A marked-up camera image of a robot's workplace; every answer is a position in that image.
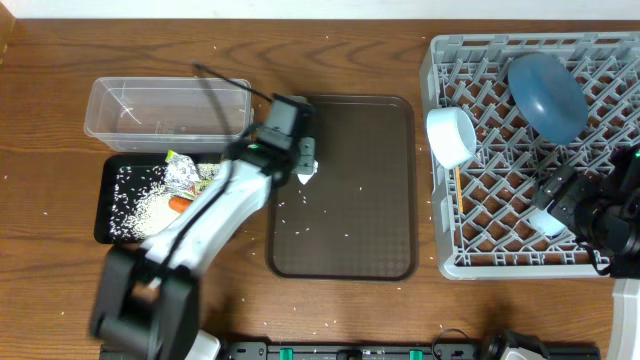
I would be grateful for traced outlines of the wooden chopstick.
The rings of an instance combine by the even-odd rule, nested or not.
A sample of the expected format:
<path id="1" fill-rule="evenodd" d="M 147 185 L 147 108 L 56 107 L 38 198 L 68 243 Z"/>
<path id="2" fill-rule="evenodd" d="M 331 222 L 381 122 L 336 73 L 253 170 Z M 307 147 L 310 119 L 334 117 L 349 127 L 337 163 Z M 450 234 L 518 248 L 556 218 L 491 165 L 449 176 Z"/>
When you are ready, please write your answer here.
<path id="1" fill-rule="evenodd" d="M 454 168 L 454 175 L 455 175 L 455 184 L 456 184 L 456 203 L 458 206 L 458 212 L 459 214 L 463 214 L 464 213 L 464 204 L 463 204 L 463 195 L 462 195 L 462 186 L 461 186 L 461 173 L 460 173 L 460 167 L 456 166 Z"/>

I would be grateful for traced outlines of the black waste tray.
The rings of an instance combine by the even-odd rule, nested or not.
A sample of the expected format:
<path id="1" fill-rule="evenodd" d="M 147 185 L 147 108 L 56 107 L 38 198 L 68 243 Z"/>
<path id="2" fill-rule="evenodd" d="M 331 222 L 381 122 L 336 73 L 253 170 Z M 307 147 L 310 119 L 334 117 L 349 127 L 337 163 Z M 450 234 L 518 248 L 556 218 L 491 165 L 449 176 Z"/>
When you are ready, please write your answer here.
<path id="1" fill-rule="evenodd" d="M 114 235 L 112 230 L 129 213 L 125 206 L 140 199 L 142 191 L 153 183 L 165 185 L 166 166 L 163 154 L 117 154 L 105 162 L 94 226 L 97 242 L 138 243 Z"/>

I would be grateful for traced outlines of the orange carrot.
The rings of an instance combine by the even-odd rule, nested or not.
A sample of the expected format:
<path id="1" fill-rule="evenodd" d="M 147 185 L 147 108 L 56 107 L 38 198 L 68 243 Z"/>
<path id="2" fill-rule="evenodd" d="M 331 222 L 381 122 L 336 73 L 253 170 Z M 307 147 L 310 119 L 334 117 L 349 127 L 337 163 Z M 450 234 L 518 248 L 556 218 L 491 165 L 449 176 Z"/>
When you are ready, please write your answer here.
<path id="1" fill-rule="evenodd" d="M 177 213 L 184 213 L 191 204 L 192 200 L 179 196 L 174 196 L 169 200 L 169 207 Z"/>

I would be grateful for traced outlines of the light blue cup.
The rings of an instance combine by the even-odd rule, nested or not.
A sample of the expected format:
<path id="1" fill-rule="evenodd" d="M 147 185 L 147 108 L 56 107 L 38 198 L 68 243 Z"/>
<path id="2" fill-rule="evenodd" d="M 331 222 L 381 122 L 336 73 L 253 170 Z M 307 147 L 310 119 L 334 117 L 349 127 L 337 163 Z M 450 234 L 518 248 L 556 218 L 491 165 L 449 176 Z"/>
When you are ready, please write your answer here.
<path id="1" fill-rule="evenodd" d="M 528 222 L 534 230 L 548 237 L 557 236 L 567 229 L 560 221 L 538 208 L 533 208 Z"/>

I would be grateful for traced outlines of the white napkin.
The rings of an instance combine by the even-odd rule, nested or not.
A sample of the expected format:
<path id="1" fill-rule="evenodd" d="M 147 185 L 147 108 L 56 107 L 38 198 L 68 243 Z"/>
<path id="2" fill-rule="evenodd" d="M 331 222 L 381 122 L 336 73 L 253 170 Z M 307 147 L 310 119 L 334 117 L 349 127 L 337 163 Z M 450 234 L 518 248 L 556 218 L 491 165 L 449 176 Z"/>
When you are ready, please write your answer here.
<path id="1" fill-rule="evenodd" d="M 311 180 L 311 178 L 317 173 L 318 168 L 319 168 L 319 163 L 318 163 L 317 160 L 315 160 L 313 162 L 313 165 L 311 166 L 311 172 L 310 173 L 298 173 L 297 174 L 299 182 L 302 185 L 306 185 Z"/>

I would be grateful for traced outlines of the dark blue plate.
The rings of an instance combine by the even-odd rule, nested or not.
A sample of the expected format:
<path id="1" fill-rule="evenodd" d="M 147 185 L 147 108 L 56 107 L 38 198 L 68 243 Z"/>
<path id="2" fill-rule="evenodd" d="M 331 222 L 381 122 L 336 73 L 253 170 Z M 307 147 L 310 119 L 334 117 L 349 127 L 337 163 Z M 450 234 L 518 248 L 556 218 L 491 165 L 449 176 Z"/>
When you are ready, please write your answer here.
<path id="1" fill-rule="evenodd" d="M 525 120 L 549 142 L 568 145 L 586 127 L 585 96 L 557 57 L 531 53 L 514 59 L 508 82 Z"/>

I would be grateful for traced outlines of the black rail at table edge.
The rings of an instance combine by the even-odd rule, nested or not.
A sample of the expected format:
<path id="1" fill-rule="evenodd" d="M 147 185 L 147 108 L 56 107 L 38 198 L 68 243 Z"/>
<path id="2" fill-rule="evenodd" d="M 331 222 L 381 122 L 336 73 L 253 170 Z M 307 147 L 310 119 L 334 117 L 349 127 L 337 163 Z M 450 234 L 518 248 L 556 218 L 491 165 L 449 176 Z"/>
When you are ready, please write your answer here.
<path id="1" fill-rule="evenodd" d="M 535 336 L 502 330 L 479 342 L 459 329 L 442 331 L 432 343 L 417 345 L 234 342 L 219 360 L 601 360 L 592 345 L 546 344 Z"/>

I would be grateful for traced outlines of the aluminium foil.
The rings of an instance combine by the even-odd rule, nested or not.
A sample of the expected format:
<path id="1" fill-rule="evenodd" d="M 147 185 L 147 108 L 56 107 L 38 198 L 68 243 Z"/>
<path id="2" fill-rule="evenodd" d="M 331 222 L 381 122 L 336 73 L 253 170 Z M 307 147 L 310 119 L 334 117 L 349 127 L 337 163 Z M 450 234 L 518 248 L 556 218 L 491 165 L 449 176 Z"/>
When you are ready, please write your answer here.
<path id="1" fill-rule="evenodd" d="M 164 183 L 170 193 L 174 195 L 184 193 L 201 180 L 191 157 L 169 150 L 165 162 L 167 166 Z"/>

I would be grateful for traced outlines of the yellow green candy wrapper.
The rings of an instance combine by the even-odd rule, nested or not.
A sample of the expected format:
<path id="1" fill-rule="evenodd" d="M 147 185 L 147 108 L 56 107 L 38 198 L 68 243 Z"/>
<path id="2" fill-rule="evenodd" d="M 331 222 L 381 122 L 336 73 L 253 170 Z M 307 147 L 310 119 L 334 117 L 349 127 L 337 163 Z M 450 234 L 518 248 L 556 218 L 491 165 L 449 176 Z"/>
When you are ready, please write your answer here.
<path id="1" fill-rule="evenodd" d="M 213 179 L 202 179 L 188 188 L 188 193 L 191 194 L 194 198 L 198 197 L 202 192 L 204 192 L 212 183 Z"/>

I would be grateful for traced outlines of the light blue rice bowl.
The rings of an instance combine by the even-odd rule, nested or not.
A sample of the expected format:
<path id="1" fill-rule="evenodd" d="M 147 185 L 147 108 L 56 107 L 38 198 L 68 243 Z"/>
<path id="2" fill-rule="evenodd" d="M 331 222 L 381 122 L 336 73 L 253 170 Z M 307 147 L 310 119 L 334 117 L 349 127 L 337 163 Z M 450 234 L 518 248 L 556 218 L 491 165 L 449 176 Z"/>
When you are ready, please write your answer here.
<path id="1" fill-rule="evenodd" d="M 476 133 L 469 116 L 458 107 L 431 110 L 426 117 L 426 133 L 437 162 L 453 169 L 476 153 Z"/>

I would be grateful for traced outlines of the clear plastic bin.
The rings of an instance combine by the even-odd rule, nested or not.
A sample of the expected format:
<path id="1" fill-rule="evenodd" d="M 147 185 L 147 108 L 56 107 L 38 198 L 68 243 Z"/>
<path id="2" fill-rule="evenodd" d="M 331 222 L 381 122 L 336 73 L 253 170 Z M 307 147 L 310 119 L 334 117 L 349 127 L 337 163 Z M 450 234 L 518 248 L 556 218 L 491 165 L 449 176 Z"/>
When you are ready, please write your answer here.
<path id="1" fill-rule="evenodd" d="M 116 152 L 220 153 L 252 122 L 251 94 L 222 79 L 102 77 L 84 132 Z"/>

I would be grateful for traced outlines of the dark brown serving tray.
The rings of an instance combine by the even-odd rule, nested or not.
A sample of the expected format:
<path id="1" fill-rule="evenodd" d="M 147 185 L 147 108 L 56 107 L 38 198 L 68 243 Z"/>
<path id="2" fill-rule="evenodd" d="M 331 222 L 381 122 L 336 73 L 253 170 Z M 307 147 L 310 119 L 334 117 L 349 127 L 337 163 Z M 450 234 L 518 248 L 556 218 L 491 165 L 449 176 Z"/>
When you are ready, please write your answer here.
<path id="1" fill-rule="evenodd" d="M 267 263 L 283 278 L 402 281 L 417 268 L 414 112 L 396 96 L 317 95 L 317 172 L 270 206 Z"/>

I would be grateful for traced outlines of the grey plastic dishwasher rack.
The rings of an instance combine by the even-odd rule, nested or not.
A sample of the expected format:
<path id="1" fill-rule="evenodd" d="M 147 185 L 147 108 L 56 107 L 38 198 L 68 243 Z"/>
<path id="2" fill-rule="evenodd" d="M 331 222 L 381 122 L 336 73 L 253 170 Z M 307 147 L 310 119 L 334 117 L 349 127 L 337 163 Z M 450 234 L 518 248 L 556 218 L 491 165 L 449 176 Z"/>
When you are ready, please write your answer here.
<path id="1" fill-rule="evenodd" d="M 565 146 L 542 137 L 508 87 L 510 63 L 557 57 L 579 83 L 588 122 Z M 431 206 L 441 274 L 451 280 L 583 278 L 595 275 L 570 232 L 554 237 L 528 218 L 537 180 L 568 164 L 589 177 L 613 170 L 616 151 L 639 142 L 639 36 L 635 32 L 440 35 L 420 69 L 425 110 L 458 107 L 471 119 L 475 155 L 454 170 L 432 167 Z"/>

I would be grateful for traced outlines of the spilled white rice pile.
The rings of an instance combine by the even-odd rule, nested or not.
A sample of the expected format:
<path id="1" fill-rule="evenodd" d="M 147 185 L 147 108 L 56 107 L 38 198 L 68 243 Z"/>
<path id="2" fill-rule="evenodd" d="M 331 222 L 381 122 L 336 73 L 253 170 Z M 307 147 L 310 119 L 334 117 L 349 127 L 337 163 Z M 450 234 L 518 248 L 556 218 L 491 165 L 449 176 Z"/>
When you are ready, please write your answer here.
<path id="1" fill-rule="evenodd" d="M 145 240 L 175 221 L 180 213 L 173 210 L 169 202 L 172 194 L 165 185 L 153 183 L 141 192 L 141 198 L 125 208 L 129 210 L 112 230 L 114 235 L 136 242 Z"/>

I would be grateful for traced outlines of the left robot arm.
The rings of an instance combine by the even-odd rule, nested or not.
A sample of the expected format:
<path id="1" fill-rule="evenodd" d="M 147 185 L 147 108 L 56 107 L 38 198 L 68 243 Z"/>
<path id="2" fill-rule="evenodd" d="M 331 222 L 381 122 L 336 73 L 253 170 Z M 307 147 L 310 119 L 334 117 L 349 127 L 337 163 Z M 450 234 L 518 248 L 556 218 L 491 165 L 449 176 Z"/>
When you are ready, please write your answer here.
<path id="1" fill-rule="evenodd" d="M 306 98 L 274 95 L 255 139 L 228 145 L 212 185 L 184 213 L 137 249 L 113 246 L 90 334 L 135 359 L 216 358 L 220 341 L 200 327 L 200 279 L 292 174 L 312 173 L 313 115 Z"/>

